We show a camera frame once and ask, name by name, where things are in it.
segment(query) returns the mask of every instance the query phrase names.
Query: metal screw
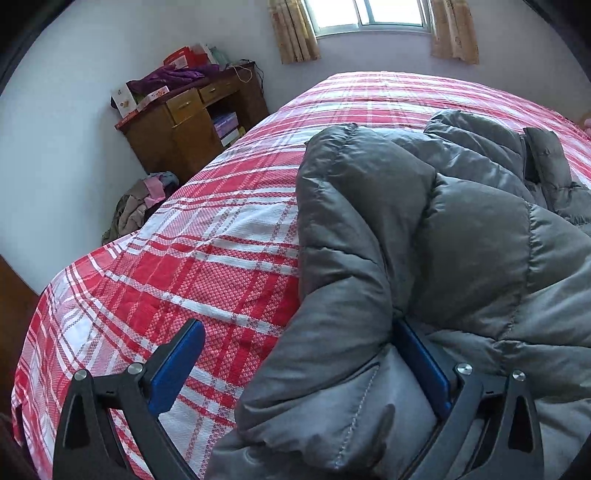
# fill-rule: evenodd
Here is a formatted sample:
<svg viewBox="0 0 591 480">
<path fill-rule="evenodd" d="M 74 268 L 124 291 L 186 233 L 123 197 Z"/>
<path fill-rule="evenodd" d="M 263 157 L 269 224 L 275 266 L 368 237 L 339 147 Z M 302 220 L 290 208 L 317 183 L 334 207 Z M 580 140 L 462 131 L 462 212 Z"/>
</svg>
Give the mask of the metal screw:
<svg viewBox="0 0 591 480">
<path fill-rule="evenodd" d="M 127 367 L 128 373 L 130 373 L 132 375 L 140 374 L 143 369 L 144 369 L 143 364 L 138 364 L 138 363 L 131 364 L 129 367 Z"/>
<path fill-rule="evenodd" d="M 74 374 L 74 380 L 84 380 L 87 376 L 86 370 L 78 370 L 75 374 Z"/>
<path fill-rule="evenodd" d="M 513 370 L 513 378 L 515 378 L 518 382 L 523 382 L 525 380 L 525 373 L 521 370 Z"/>
<path fill-rule="evenodd" d="M 470 364 L 458 364 L 456 369 L 462 375 L 472 375 L 472 366 Z"/>
</svg>

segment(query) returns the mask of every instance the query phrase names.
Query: curtain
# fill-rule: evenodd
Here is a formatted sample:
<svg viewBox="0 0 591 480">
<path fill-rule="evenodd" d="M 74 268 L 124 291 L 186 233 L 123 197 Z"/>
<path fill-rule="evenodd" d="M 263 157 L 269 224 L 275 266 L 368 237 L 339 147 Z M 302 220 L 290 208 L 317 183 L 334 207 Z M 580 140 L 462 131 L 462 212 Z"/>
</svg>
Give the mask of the curtain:
<svg viewBox="0 0 591 480">
<path fill-rule="evenodd" d="M 301 0 L 269 0 L 269 13 L 282 63 L 320 58 L 314 28 Z"/>
<path fill-rule="evenodd" d="M 429 4 L 433 37 L 431 54 L 441 59 L 480 63 L 474 22 L 466 0 L 429 0 Z"/>
</svg>

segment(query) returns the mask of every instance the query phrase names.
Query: window frame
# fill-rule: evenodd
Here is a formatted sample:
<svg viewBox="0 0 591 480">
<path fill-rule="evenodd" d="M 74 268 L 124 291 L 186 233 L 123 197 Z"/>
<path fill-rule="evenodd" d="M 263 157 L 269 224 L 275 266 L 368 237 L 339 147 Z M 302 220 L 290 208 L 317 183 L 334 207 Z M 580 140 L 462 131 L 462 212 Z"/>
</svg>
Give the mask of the window frame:
<svg viewBox="0 0 591 480">
<path fill-rule="evenodd" d="M 353 7 L 355 8 L 355 12 L 357 13 L 357 24 L 349 24 L 349 25 L 334 25 L 332 27 L 323 27 L 320 28 L 318 23 L 316 22 L 316 17 L 314 16 L 314 9 L 308 4 L 307 0 L 303 0 L 306 9 L 308 10 L 308 14 L 310 16 L 310 21 L 312 22 L 312 26 L 314 28 L 314 32 L 316 33 L 316 37 L 325 37 L 327 35 L 334 35 L 338 33 L 351 33 L 351 32 L 375 32 L 375 31 L 393 31 L 393 32 L 404 32 L 404 33 L 419 33 L 419 34 L 428 34 L 431 33 L 431 19 L 429 13 L 429 0 L 416 0 L 418 3 L 418 10 L 421 14 L 421 20 L 423 21 L 422 25 L 417 24 L 409 24 L 409 23 L 401 23 L 401 22 L 376 22 L 374 21 L 374 16 L 371 10 L 371 5 L 369 0 L 363 0 L 365 2 L 365 6 L 368 10 L 369 16 L 369 25 L 363 25 L 361 23 L 361 16 L 359 15 L 359 9 L 357 7 L 356 0 L 349 0 L 353 3 Z"/>
</svg>

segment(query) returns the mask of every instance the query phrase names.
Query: blue clamp pad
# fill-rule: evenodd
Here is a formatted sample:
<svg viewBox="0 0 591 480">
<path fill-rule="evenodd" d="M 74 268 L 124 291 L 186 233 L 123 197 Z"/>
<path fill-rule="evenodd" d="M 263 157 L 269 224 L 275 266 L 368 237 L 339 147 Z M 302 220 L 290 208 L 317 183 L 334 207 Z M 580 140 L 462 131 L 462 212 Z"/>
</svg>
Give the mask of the blue clamp pad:
<svg viewBox="0 0 591 480">
<path fill-rule="evenodd" d="M 412 370 L 435 415 L 446 420 L 452 410 L 452 385 L 423 341 L 406 321 L 394 320 L 392 344 Z"/>
<path fill-rule="evenodd" d="M 201 322 L 191 319 L 170 343 L 159 346 L 147 362 L 147 367 L 150 361 L 157 362 L 162 358 L 159 350 L 164 349 L 162 363 L 146 378 L 150 390 L 148 409 L 154 417 L 172 408 L 204 345 L 205 328 Z"/>
</svg>

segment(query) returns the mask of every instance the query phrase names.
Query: plaid bedspread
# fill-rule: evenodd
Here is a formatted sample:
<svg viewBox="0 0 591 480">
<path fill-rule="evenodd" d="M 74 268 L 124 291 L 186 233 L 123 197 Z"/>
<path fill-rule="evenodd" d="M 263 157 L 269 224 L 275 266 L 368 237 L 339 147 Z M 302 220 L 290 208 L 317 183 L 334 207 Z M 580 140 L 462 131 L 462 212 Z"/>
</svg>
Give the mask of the plaid bedspread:
<svg viewBox="0 0 591 480">
<path fill-rule="evenodd" d="M 298 308 L 295 177 L 305 145 L 343 122 L 422 130 L 457 108 L 506 127 L 553 130 L 591 186 L 591 141 L 559 114 L 482 85 L 407 73 L 335 75 L 268 117 L 181 188 L 138 232 L 99 248 L 46 288 L 18 364 L 13 410 L 41 479 L 74 372 L 143 362 L 186 319 L 205 350 L 160 420 L 194 471 L 234 422 L 233 407 Z M 114 415 L 135 472 L 150 478 L 123 415 Z"/>
</svg>

